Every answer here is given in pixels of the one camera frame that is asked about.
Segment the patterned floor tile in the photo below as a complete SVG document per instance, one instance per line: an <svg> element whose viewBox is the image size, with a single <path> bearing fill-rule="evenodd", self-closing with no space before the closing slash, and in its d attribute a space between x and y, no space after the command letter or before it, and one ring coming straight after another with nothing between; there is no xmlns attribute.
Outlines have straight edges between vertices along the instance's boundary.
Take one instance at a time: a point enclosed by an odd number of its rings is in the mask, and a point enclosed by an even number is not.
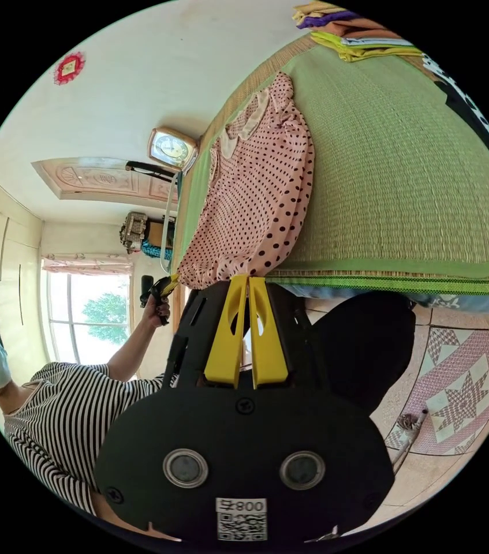
<svg viewBox="0 0 489 554"><path fill-rule="evenodd" d="M489 331L430 328L420 375L402 413L429 415L411 452L457 455L467 451L489 419ZM400 448L395 425L386 438Z"/></svg>

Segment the screw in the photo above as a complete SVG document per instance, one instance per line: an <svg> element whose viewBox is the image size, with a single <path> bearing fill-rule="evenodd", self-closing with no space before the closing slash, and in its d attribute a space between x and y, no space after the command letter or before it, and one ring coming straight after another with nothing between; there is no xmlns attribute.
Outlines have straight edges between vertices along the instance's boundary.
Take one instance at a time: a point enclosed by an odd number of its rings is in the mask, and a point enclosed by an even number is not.
<svg viewBox="0 0 489 554"><path fill-rule="evenodd" d="M106 496L114 503L114 504L122 504L123 503L123 495L115 488L115 487L109 487L106 490Z"/></svg>
<svg viewBox="0 0 489 554"><path fill-rule="evenodd" d="M237 412L242 416L250 415L254 411L255 407L255 404L249 398L241 398L240 400L237 400L237 404L235 406Z"/></svg>

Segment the door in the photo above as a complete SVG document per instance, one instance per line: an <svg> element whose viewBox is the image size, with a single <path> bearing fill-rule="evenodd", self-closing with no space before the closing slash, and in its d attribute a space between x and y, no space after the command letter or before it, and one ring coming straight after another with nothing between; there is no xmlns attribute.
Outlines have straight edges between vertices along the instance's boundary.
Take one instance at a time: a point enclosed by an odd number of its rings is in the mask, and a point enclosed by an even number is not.
<svg viewBox="0 0 489 554"><path fill-rule="evenodd" d="M32 165L60 200L160 204L158 207L163 207L171 187L171 183L161 179L127 171L126 161L114 158L51 159Z"/></svg>

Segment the woman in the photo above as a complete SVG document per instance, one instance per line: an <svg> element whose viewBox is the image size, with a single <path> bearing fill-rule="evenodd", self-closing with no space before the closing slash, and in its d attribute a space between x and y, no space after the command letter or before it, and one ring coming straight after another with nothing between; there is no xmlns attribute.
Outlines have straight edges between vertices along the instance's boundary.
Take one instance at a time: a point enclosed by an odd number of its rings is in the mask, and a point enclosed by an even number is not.
<svg viewBox="0 0 489 554"><path fill-rule="evenodd" d="M129 380L162 324L160 317L169 317L169 314L169 304L156 306L151 295L142 321L107 364L55 362L23 385L12 379L0 336L0 408L7 441L49 490L70 504L125 529L172 539L151 525L144 532L120 520L98 493L94 480L94 463L113 421L129 406L162 386L163 376Z"/></svg>

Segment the tree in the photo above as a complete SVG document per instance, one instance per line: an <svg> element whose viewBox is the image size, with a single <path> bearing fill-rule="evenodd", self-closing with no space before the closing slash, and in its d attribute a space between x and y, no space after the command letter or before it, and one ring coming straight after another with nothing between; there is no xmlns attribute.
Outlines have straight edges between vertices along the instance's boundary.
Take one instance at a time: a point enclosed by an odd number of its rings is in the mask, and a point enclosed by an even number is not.
<svg viewBox="0 0 489 554"><path fill-rule="evenodd" d="M125 296L104 293L97 300L89 300L83 309L90 325L88 334L100 340L107 340L115 345L121 345L128 339L127 334L127 299ZM100 323L120 323L117 325L99 325Z"/></svg>

